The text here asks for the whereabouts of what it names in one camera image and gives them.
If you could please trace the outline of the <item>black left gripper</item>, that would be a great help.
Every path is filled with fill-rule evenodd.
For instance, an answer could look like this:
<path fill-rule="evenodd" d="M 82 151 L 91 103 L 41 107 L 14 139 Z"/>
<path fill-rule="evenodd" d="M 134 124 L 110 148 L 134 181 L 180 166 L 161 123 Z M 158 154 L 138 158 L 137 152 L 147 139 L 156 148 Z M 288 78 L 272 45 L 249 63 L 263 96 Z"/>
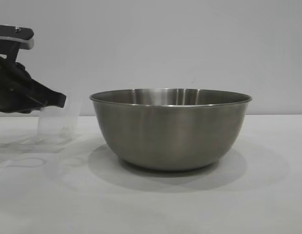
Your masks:
<path fill-rule="evenodd" d="M 0 112 L 30 114 L 42 108 L 63 108 L 66 95 L 49 89 L 32 79 L 16 60 L 18 52 L 34 47 L 34 32 L 30 28 L 0 25 Z"/>

